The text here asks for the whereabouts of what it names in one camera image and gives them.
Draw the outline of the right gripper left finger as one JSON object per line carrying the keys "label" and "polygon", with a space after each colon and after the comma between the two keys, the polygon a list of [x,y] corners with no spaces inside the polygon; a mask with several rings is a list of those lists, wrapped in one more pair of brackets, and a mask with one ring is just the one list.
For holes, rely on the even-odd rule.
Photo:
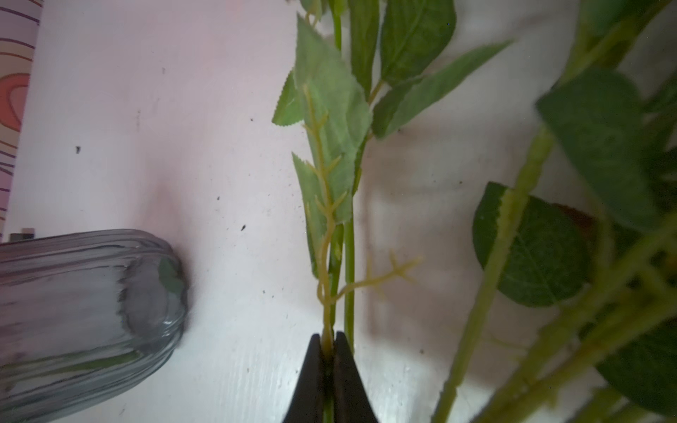
{"label": "right gripper left finger", "polygon": [[314,334],[304,357],[296,388],[283,423],[324,421],[325,366],[321,337]]}

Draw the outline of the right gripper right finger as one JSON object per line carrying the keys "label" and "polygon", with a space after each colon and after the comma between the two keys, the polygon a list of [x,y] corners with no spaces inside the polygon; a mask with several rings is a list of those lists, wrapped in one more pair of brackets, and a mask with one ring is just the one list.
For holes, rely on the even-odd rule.
{"label": "right gripper right finger", "polygon": [[333,403],[337,423],[378,423],[343,331],[334,340]]}

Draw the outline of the white blue-tinged rose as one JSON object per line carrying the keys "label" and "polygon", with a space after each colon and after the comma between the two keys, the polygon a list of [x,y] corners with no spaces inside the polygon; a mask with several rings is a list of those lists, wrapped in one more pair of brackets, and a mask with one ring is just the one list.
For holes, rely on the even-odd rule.
{"label": "white blue-tinged rose", "polygon": [[310,146],[309,160],[293,162],[322,308],[323,422],[335,422],[338,331],[354,354],[355,293],[404,280],[418,264],[392,259],[387,273],[355,276],[354,196],[365,148],[400,130],[506,48],[505,42],[483,45],[429,72],[451,42],[457,19],[451,1],[305,1],[297,19],[294,66],[273,123],[300,124]]}

